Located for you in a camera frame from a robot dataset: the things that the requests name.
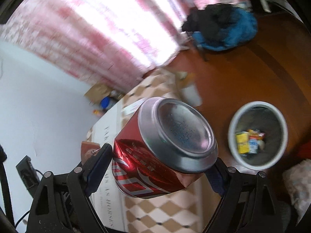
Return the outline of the orange instant noodle wrapper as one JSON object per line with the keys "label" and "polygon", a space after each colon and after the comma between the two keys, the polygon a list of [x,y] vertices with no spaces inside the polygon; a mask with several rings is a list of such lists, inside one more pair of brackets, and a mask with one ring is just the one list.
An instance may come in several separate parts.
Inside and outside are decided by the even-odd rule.
{"label": "orange instant noodle wrapper", "polygon": [[257,140],[263,140],[265,138],[265,133],[258,129],[248,129],[248,136],[250,138],[256,138]]}

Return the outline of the crushed red soda can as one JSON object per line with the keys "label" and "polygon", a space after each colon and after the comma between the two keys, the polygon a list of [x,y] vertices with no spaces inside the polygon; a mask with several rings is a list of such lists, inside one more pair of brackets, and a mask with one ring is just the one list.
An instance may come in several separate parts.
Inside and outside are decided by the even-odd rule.
{"label": "crushed red soda can", "polygon": [[204,116],[163,97],[144,101],[114,139],[112,173],[130,197],[155,198],[187,188],[217,160]]}

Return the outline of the yellow snack packet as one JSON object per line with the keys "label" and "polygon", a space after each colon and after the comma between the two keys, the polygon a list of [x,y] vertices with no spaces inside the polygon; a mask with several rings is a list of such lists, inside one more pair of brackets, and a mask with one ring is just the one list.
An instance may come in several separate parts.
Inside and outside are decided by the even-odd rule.
{"label": "yellow snack packet", "polygon": [[236,134],[237,150],[239,154],[247,154],[250,152],[249,149],[249,133],[243,131]]}

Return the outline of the blue milk carton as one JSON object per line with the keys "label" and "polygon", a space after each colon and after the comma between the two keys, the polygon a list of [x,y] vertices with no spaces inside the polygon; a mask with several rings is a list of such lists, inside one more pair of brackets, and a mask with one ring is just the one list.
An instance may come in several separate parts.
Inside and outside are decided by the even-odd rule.
{"label": "blue milk carton", "polygon": [[259,145],[258,145],[258,140],[256,138],[250,138],[248,140],[248,146],[249,146],[249,154],[257,154]]}

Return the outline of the pink white box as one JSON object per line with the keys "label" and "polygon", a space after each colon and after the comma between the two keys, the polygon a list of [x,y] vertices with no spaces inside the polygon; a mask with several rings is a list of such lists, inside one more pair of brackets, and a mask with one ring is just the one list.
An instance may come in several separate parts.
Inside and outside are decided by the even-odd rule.
{"label": "pink white box", "polygon": [[188,72],[176,73],[176,88],[180,98],[192,107],[202,105],[202,98],[195,83],[195,74]]}

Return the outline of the white round trash bin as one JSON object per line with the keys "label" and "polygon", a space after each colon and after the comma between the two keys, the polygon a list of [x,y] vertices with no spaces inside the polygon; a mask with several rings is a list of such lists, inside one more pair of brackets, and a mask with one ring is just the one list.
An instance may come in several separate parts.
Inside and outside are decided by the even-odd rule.
{"label": "white round trash bin", "polygon": [[228,129],[229,149],[237,162],[265,170],[283,156],[288,128],[283,114],[270,103],[249,102],[233,116]]}

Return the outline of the brown snack packet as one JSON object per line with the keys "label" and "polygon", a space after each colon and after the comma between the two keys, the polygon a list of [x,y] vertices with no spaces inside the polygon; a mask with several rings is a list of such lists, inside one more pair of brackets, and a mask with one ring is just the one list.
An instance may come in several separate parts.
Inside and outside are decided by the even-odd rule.
{"label": "brown snack packet", "polygon": [[83,141],[81,142],[81,164],[84,165],[86,161],[95,156],[98,151],[101,149],[100,144]]}

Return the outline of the blue lid white jar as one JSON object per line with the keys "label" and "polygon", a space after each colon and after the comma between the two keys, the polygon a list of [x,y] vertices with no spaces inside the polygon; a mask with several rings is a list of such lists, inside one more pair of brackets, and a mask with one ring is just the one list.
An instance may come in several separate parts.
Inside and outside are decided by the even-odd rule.
{"label": "blue lid white jar", "polygon": [[107,96],[101,100],[100,106],[103,110],[110,110],[116,103],[117,101],[114,98]]}

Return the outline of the brown paper bag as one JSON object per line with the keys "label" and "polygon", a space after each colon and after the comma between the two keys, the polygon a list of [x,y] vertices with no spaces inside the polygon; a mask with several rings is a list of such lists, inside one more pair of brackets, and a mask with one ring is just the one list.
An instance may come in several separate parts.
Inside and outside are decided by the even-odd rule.
{"label": "brown paper bag", "polygon": [[104,83],[96,83],[84,94],[84,96],[93,104],[100,104],[104,97],[110,95],[111,91],[112,88]]}

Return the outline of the pink floral curtain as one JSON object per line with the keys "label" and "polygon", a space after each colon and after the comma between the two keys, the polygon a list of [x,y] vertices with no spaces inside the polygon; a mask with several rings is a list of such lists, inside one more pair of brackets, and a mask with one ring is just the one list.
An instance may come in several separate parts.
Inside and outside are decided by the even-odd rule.
{"label": "pink floral curtain", "polygon": [[24,0],[1,39],[89,84],[127,92],[176,57],[191,7],[219,0]]}

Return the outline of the blue black clothes pile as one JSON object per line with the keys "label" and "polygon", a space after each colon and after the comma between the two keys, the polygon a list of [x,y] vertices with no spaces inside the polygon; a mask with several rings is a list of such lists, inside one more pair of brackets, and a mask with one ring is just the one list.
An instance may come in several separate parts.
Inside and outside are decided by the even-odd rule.
{"label": "blue black clothes pile", "polygon": [[211,4],[193,9],[181,30],[206,50],[222,52],[252,40],[257,34],[257,20],[251,12],[231,4]]}

